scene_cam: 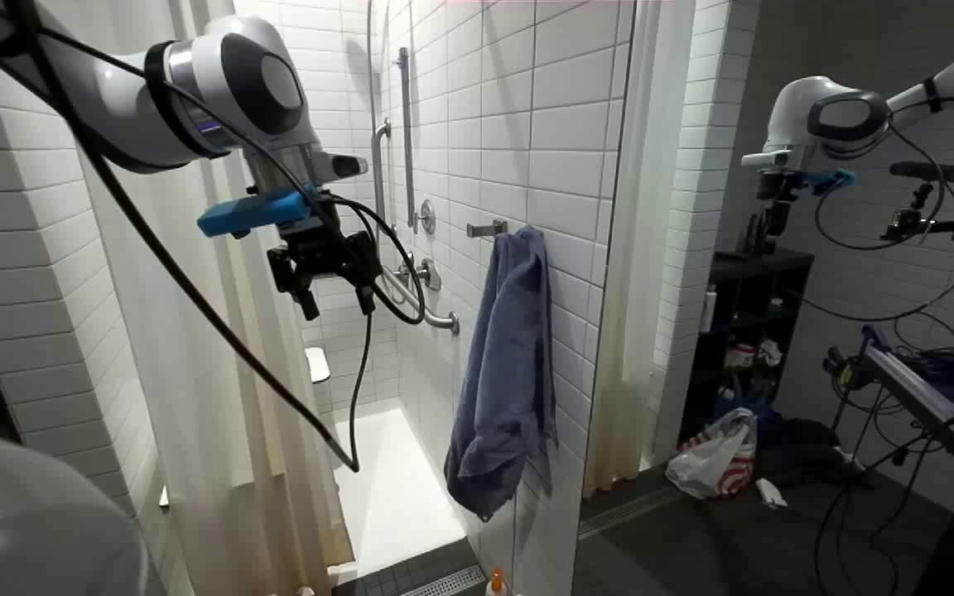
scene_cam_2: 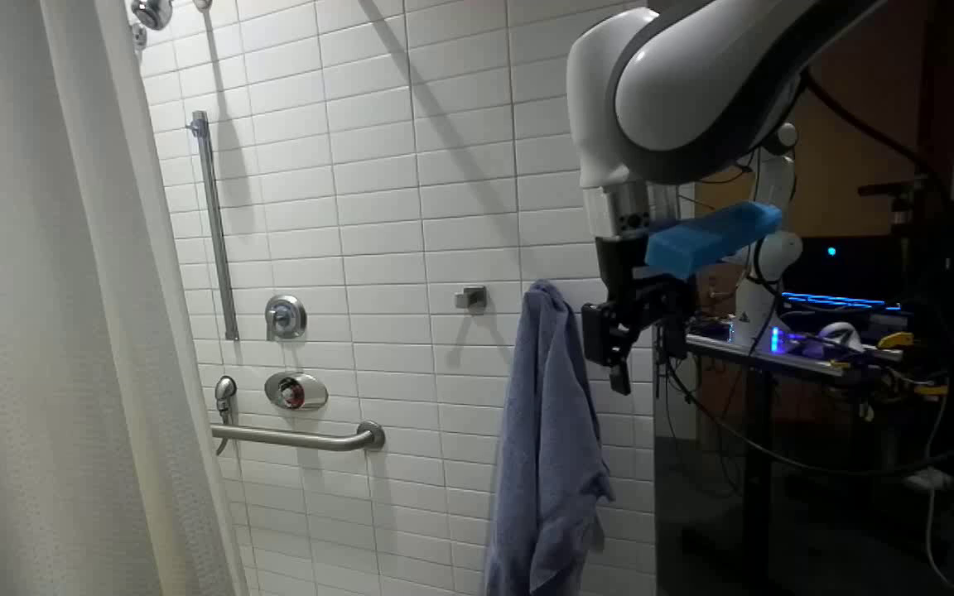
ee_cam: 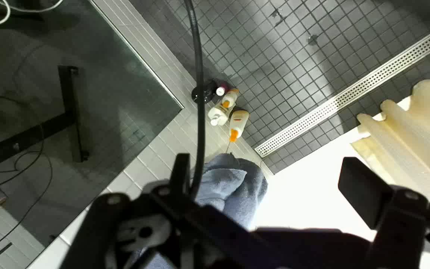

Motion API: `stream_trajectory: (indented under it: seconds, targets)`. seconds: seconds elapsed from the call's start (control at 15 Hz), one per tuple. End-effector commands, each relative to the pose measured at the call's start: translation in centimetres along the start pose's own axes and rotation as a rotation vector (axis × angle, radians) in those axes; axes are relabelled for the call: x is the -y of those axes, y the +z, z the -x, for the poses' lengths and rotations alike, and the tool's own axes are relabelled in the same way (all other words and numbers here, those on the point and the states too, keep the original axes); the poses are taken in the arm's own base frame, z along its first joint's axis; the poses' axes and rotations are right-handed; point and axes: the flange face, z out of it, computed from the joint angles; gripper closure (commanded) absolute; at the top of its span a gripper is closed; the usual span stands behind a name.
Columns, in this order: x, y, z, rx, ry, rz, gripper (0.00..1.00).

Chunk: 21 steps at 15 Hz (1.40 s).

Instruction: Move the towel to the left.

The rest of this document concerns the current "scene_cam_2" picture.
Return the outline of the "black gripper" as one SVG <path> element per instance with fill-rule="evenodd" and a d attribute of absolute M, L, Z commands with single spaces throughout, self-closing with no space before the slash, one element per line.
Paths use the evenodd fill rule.
<path fill-rule="evenodd" d="M 631 395 L 625 353 L 646 328 L 662 332 L 670 357 L 684 353 L 684 326 L 694 310 L 694 281 L 646 268 L 646 237 L 600 237 L 597 265 L 605 289 L 600 304 L 580 310 L 584 353 L 608 369 L 608 389 Z"/>

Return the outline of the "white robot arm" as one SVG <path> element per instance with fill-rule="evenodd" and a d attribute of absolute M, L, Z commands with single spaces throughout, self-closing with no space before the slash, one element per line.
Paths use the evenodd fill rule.
<path fill-rule="evenodd" d="M 566 53 L 566 117 L 605 298 L 584 350 L 625 395 L 641 332 L 684 350 L 694 278 L 739 260 L 728 341 L 763 353 L 801 237 L 790 104 L 806 71 L 884 0 L 700 0 L 628 7 Z"/>

